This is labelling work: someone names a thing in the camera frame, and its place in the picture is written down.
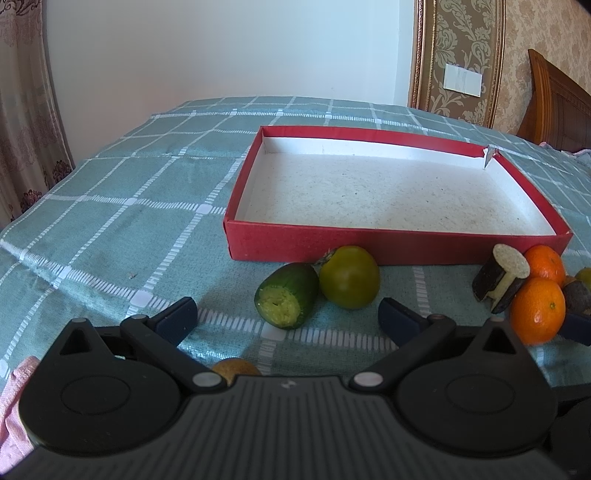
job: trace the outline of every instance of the green tomato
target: green tomato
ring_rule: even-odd
[[[361,247],[340,247],[320,269],[320,289],[332,303],[360,309],[372,303],[379,291],[379,268]]]

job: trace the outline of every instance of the cut cucumber end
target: cut cucumber end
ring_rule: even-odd
[[[293,327],[301,313],[297,298],[284,287],[263,287],[255,305],[267,322],[279,328]]]

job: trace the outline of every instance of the gold frame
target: gold frame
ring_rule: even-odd
[[[428,111],[433,81],[433,61],[435,57],[435,32],[437,19],[437,0],[417,0],[415,15],[415,35],[413,45],[413,67],[408,106]],[[496,104],[501,85],[503,56],[505,50],[505,0],[496,0],[496,39],[494,69],[489,88],[489,102],[486,107],[485,127],[492,128]]]

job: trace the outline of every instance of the wooden headboard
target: wooden headboard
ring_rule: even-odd
[[[517,136],[557,150],[591,148],[591,95],[539,52],[528,53],[533,91]]]

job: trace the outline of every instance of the kiwi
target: kiwi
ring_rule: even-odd
[[[591,291],[580,280],[575,280],[562,289],[566,311],[582,314],[591,309]]]
[[[242,358],[226,358],[216,363],[212,370],[226,379],[228,387],[234,383],[237,375],[260,375],[259,369]]]

